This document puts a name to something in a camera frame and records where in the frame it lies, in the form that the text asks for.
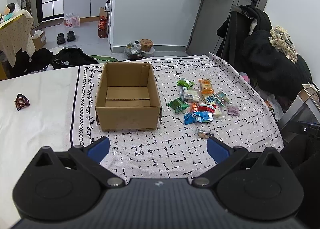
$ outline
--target backpack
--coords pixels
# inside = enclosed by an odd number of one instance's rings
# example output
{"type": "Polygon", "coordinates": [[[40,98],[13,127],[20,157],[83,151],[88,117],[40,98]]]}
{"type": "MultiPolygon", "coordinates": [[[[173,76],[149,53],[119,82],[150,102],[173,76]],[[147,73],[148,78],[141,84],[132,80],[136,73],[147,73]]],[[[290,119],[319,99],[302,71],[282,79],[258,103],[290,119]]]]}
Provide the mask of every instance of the backpack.
{"type": "Polygon", "coordinates": [[[54,69],[67,68],[79,65],[97,64],[97,61],[87,56],[80,48],[65,48],[53,56],[54,69]]]}

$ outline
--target red snack package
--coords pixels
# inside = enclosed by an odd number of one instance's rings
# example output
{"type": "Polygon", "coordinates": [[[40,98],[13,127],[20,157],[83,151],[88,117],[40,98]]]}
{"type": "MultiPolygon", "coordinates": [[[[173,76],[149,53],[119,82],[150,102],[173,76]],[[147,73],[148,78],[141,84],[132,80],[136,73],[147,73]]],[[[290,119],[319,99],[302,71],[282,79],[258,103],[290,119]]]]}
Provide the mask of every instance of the red snack package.
{"type": "Polygon", "coordinates": [[[216,105],[210,105],[210,104],[199,104],[198,105],[198,111],[209,111],[211,113],[215,113],[216,105]]]}

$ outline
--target brown hair clip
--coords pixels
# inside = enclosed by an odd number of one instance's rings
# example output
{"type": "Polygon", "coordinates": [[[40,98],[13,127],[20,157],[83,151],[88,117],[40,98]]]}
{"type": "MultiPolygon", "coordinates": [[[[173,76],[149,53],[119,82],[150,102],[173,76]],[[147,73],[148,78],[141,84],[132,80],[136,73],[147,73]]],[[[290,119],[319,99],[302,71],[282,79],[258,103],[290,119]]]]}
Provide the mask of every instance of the brown hair clip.
{"type": "Polygon", "coordinates": [[[17,98],[14,102],[16,103],[17,111],[24,107],[30,106],[28,98],[21,93],[17,95],[17,98]]]}

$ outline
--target blue snack package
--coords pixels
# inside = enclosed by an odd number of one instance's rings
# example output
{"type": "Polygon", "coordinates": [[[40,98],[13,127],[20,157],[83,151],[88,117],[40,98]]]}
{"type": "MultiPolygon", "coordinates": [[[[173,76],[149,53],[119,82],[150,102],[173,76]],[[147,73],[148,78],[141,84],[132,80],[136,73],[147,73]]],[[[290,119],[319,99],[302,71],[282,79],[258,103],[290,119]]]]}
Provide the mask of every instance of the blue snack package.
{"type": "Polygon", "coordinates": [[[196,123],[196,122],[212,122],[213,117],[212,113],[209,111],[203,111],[203,112],[191,112],[187,113],[184,116],[184,124],[188,125],[191,123],[196,123]]]}

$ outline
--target snack package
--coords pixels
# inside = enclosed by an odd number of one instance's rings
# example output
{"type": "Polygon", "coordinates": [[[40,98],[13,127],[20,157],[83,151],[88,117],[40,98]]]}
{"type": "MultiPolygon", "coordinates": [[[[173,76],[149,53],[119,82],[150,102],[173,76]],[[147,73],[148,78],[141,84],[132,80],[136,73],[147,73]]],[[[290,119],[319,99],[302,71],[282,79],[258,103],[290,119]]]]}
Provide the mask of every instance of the snack package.
{"type": "Polygon", "coordinates": [[[214,97],[221,107],[225,107],[230,102],[228,97],[222,91],[214,94],[214,97]]]}
{"type": "Polygon", "coordinates": [[[190,88],[192,86],[194,86],[194,82],[191,82],[189,80],[187,80],[186,78],[181,78],[179,81],[177,81],[177,85],[178,86],[182,86],[182,87],[186,87],[186,88],[190,88]]]}
{"type": "Polygon", "coordinates": [[[172,109],[174,109],[174,111],[180,112],[183,111],[184,109],[190,107],[188,104],[186,104],[185,102],[181,101],[180,98],[175,99],[172,102],[169,102],[167,104],[169,107],[171,107],[172,109]]]}
{"type": "Polygon", "coordinates": [[[212,122],[213,121],[213,116],[212,113],[209,111],[204,111],[204,112],[192,112],[192,113],[187,113],[184,116],[184,124],[188,125],[191,123],[196,123],[196,122],[212,122]]]}
{"type": "Polygon", "coordinates": [[[212,114],[215,113],[217,106],[210,104],[199,104],[197,106],[198,111],[209,111],[212,114]]]}
{"type": "Polygon", "coordinates": [[[203,94],[202,97],[203,97],[204,102],[205,102],[206,104],[216,105],[216,99],[215,99],[213,93],[203,94]]]}
{"type": "Polygon", "coordinates": [[[210,131],[207,131],[207,130],[201,130],[201,129],[196,129],[195,130],[195,134],[198,135],[199,138],[202,138],[202,139],[208,139],[210,137],[214,137],[214,134],[210,131]]]}
{"type": "Polygon", "coordinates": [[[201,100],[198,90],[180,87],[180,98],[185,102],[199,102],[201,100]]]}
{"type": "Polygon", "coordinates": [[[211,85],[210,80],[208,80],[208,79],[200,79],[199,83],[201,85],[201,93],[202,94],[214,93],[214,90],[212,89],[212,85],[211,85]]]}
{"type": "Polygon", "coordinates": [[[190,112],[196,112],[198,110],[198,104],[197,103],[191,103],[190,105],[190,112]]]}
{"type": "Polygon", "coordinates": [[[238,117],[240,115],[240,110],[237,104],[228,104],[227,111],[228,111],[228,114],[232,116],[238,117]]]}

